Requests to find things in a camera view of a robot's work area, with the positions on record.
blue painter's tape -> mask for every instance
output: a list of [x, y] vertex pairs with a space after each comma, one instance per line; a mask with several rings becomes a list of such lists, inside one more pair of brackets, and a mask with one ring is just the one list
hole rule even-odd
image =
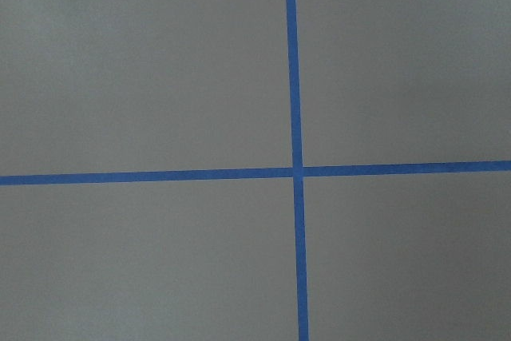
[[306, 177], [511, 171], [511, 161], [305, 167]]
[[201, 169], [160, 172], [74, 173], [0, 176], [0, 185], [130, 183], [171, 180], [267, 179], [292, 177], [291, 168]]
[[305, 206], [303, 201], [302, 118], [300, 111], [298, 29], [296, 0], [286, 0], [287, 57], [291, 98], [291, 144], [295, 200], [296, 293], [298, 302], [299, 341], [309, 340], [307, 304], [307, 256], [305, 244]]

blue tape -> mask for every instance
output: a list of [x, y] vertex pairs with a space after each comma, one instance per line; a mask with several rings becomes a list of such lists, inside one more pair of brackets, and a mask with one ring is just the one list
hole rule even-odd
[[74, 173], [0, 176], [0, 185], [130, 183], [171, 180], [267, 179], [292, 177], [291, 168], [204, 169], [160, 172]]
[[511, 161], [305, 167], [306, 177], [511, 171]]
[[287, 56], [291, 98], [291, 143], [293, 154], [293, 190], [295, 200], [296, 293], [299, 341], [309, 340], [307, 304], [307, 256], [305, 244], [305, 206], [303, 200], [302, 118], [300, 112], [298, 29], [296, 0], [286, 0]]

tape strip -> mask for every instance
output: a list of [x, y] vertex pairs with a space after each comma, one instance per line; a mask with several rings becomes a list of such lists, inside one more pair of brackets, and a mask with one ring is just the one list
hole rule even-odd
[[307, 257], [305, 244], [305, 206], [303, 201], [302, 118], [300, 112], [298, 29], [296, 0], [286, 0], [287, 55], [291, 98], [291, 143], [293, 152], [293, 191], [295, 200], [296, 293], [299, 341], [309, 340], [307, 304]]
[[267, 179], [292, 177], [291, 168], [204, 169], [160, 172], [74, 173], [0, 176], [0, 185], [130, 183], [171, 180]]
[[511, 161], [305, 167], [305, 177], [511, 171]]

gray surface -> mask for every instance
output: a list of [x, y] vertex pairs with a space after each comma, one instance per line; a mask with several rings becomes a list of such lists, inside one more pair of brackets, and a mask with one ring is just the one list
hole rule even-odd
[[311, 341], [506, 341], [511, 173], [307, 179]]
[[0, 339], [297, 339], [290, 180], [0, 188]]
[[509, 158], [510, 0], [297, 0], [306, 165]]
[[0, 174], [290, 164], [284, 0], [0, 0]]

horizontal tape line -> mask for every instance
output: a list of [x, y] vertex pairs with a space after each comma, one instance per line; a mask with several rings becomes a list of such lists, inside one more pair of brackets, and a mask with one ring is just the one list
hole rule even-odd
[[189, 171], [74, 173], [0, 176], [0, 185], [129, 183], [173, 180], [228, 180], [292, 177], [292, 168], [204, 169]]
[[305, 177], [511, 171], [511, 161], [305, 167]]
[[[511, 161], [334, 165], [303, 167], [304, 177], [511, 171]], [[70, 173], [0, 176], [0, 185], [129, 183], [142, 181], [271, 179], [293, 177], [293, 168], [200, 169], [189, 171]]]

